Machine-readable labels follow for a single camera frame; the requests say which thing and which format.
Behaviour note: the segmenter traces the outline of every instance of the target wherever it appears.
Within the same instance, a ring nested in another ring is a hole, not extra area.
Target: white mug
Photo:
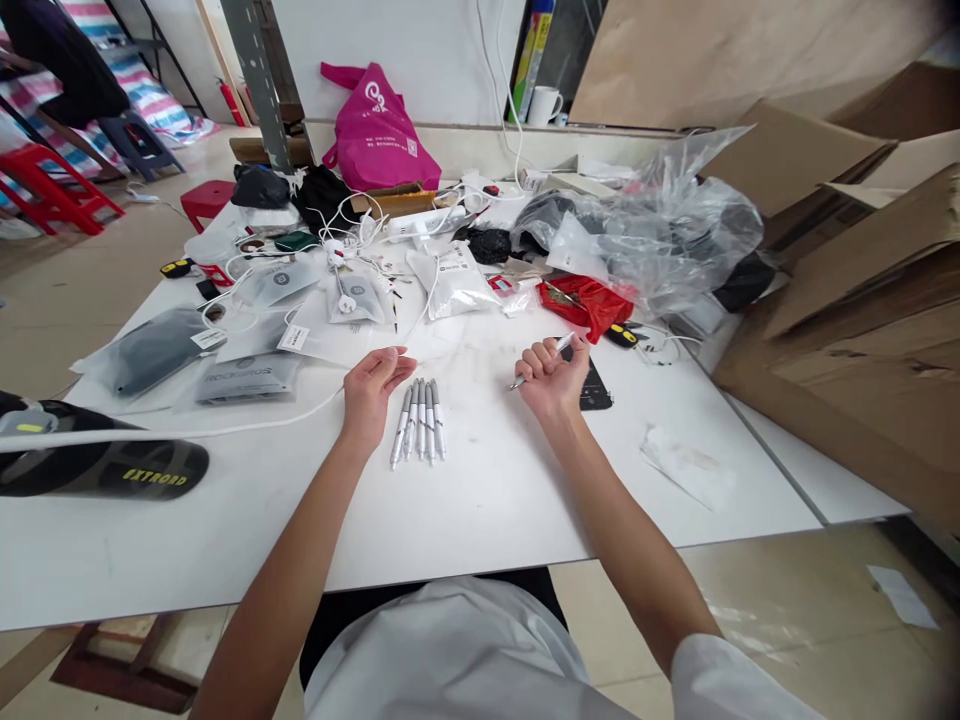
[[[533,100],[527,113],[527,125],[546,127],[547,123],[560,114],[563,107],[563,95],[556,88],[537,85],[533,89]]]

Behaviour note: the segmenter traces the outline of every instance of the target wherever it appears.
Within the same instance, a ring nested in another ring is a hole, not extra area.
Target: pink bag
[[[340,108],[334,130],[337,141],[323,164],[340,172],[352,190],[379,190],[420,181],[425,190],[440,184],[440,166],[423,149],[407,117],[403,97],[370,63],[366,70],[320,64],[320,75],[353,93]]]

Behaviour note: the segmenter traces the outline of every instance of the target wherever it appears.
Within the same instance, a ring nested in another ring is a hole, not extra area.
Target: black pants
[[[526,590],[556,615],[557,620],[564,627],[567,627],[566,618],[563,617],[560,603],[557,602],[557,594],[553,590],[553,582],[550,580],[550,571],[547,568],[512,570],[477,577],[501,580]],[[306,689],[320,658],[337,636],[354,620],[391,600],[415,593],[424,585],[426,583],[407,583],[324,594],[320,607],[317,608],[317,614],[313,618],[313,624],[310,626],[310,632],[307,633],[307,639],[303,643],[303,651],[300,653],[300,685]]]

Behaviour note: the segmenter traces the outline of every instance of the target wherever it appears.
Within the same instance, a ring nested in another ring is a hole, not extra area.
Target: red stool
[[[230,198],[233,197],[233,189],[236,186],[236,183],[226,180],[208,180],[203,185],[197,185],[190,192],[180,196],[183,211],[190,218],[190,222],[193,223],[197,232],[203,232],[200,218],[215,218],[217,213],[230,202]]]
[[[40,167],[41,163],[47,160],[63,168],[80,187],[64,187],[56,183]],[[118,216],[123,216],[123,210],[74,170],[70,163],[43,145],[31,143],[0,155],[0,171],[23,185],[33,195],[34,201],[24,200],[0,181],[0,190],[47,235],[57,234],[50,227],[51,221],[73,223],[87,235],[99,235],[103,232],[103,225],[93,216],[105,207]]]

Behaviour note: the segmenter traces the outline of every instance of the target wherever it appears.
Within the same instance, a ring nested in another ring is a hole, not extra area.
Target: white pen
[[[417,405],[417,455],[423,460],[427,452],[427,391],[424,388],[423,378],[420,383],[420,400]]]
[[[411,388],[407,388],[403,396],[403,410],[400,412],[400,423],[397,425],[397,436],[393,439],[393,451],[390,453],[390,470],[396,470],[397,463],[400,461],[400,453],[403,450],[403,436],[407,430],[407,418],[410,417],[410,396],[413,393]]]
[[[560,338],[560,340],[557,342],[557,355],[566,350],[567,346],[570,344],[570,341],[573,340],[574,335],[576,335],[576,333],[570,333],[569,335],[564,335],[562,338]],[[514,381],[513,385],[507,388],[507,392],[510,390],[516,390],[526,381],[527,379],[523,375],[517,375],[517,379]]]
[[[409,460],[413,446],[417,442],[417,406],[420,403],[420,385],[416,380],[410,385],[410,413],[407,418],[407,431],[403,438],[403,459]]]
[[[430,467],[433,467],[433,461],[437,457],[436,439],[433,428],[433,386],[426,383],[427,387],[427,459],[430,461]]]
[[[434,434],[437,436],[437,452],[441,460],[447,459],[447,439],[443,434],[443,409],[440,407],[440,391],[437,390],[437,381],[430,381],[433,385],[433,424]]]

